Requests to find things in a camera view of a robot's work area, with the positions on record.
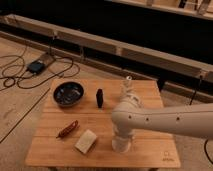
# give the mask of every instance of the red chili pepper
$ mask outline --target red chili pepper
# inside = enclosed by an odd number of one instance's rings
[[[78,121],[71,123],[68,127],[59,132],[56,138],[64,138],[78,126]]]

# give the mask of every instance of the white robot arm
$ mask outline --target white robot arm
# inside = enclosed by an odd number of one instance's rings
[[[130,77],[124,82],[122,94],[121,102],[112,112],[115,133],[112,146],[117,152],[128,151],[134,129],[213,139],[213,104],[143,109],[132,91]]]

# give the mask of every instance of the black bowl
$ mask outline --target black bowl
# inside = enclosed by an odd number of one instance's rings
[[[65,82],[59,85],[53,94],[54,100],[61,107],[71,107],[83,96],[83,87],[76,82]]]

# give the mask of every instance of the wooden tabletop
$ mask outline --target wooden tabletop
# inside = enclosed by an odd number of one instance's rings
[[[80,83],[85,93],[82,100],[72,108],[59,108],[52,94],[59,84],[66,81]],[[137,130],[130,151],[124,154],[113,151],[110,113],[119,102],[121,85],[122,80],[54,80],[26,164],[48,167],[179,168],[180,161],[171,134]],[[154,81],[134,81],[133,86],[144,107],[163,107]],[[104,93],[102,109],[96,104],[99,88]],[[65,139],[56,139],[58,132],[75,120],[79,121],[80,127]],[[83,155],[74,145],[87,129],[93,131],[98,140]]]

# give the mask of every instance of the beige block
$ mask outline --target beige block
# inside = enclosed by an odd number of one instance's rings
[[[75,147],[82,153],[86,154],[96,139],[97,135],[90,130],[86,130],[75,144]]]

